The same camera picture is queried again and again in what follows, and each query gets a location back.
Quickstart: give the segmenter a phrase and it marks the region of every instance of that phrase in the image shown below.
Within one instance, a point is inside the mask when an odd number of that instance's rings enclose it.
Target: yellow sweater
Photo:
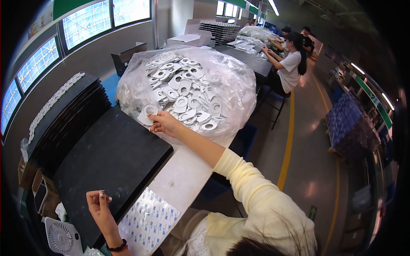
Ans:
[[[205,240],[212,256],[225,255],[241,237],[264,242],[261,232],[282,252],[299,255],[293,234],[299,237],[301,255],[314,255],[314,223],[252,163],[226,149],[213,171],[229,179],[234,196],[244,205],[248,218],[208,214]]]

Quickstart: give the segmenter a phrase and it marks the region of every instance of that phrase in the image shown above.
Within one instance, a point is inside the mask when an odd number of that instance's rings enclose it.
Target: white fan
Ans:
[[[74,225],[50,217],[44,218],[48,246],[53,252],[82,255],[81,239]]]

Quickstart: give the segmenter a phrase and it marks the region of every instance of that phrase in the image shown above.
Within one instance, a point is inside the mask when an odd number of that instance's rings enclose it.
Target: cardboard box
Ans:
[[[353,249],[362,244],[363,239],[366,237],[366,229],[359,229],[343,235],[341,250]]]
[[[18,163],[17,171],[18,185],[25,191],[29,191],[30,185],[36,175],[37,168],[30,164],[30,162],[25,163],[23,157],[21,157],[20,162]]]
[[[354,231],[356,229],[364,228],[367,225],[367,217],[362,214],[358,213],[349,217],[346,222],[345,231]]]
[[[210,31],[199,29],[201,19],[187,20],[185,27],[185,34],[169,38],[166,41],[168,46],[170,45],[190,45],[190,46],[203,46],[209,45],[211,42],[212,33]]]
[[[112,60],[114,61],[115,69],[117,70],[117,75],[119,77],[122,77],[134,53],[144,52],[147,50],[148,50],[147,43],[136,42],[135,47],[128,49],[120,54],[111,53],[111,57],[112,57]]]
[[[43,204],[43,208],[41,209],[41,216],[43,217],[50,217],[53,219],[57,219],[57,214],[55,213],[55,208],[57,207],[57,205],[61,202],[58,194],[57,194],[57,190],[55,189],[55,185],[54,182],[47,178],[46,176],[44,176],[41,173],[41,170],[38,169],[36,176],[34,177],[34,181],[33,181],[33,185],[32,185],[32,191],[33,194],[35,196],[35,194],[37,193],[37,190],[40,186],[41,181],[44,179],[46,187],[47,187],[47,197],[46,200]]]

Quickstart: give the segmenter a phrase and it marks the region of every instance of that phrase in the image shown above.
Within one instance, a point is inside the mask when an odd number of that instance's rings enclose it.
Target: white cardboard box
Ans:
[[[185,34],[169,38],[166,41],[168,46],[170,45],[190,45],[190,46],[203,46],[209,45],[211,41],[212,33],[206,30],[199,29],[200,19],[187,20],[185,27]]]

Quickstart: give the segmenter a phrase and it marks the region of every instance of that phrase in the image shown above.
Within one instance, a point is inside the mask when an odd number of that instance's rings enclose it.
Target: yellow sleeve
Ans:
[[[268,237],[279,237],[288,233],[287,222],[297,233],[304,229],[313,232],[314,223],[296,203],[265,179],[252,163],[247,163],[230,149],[224,151],[213,171],[230,181],[235,199],[244,205],[248,214],[245,228],[255,226],[263,229]]]

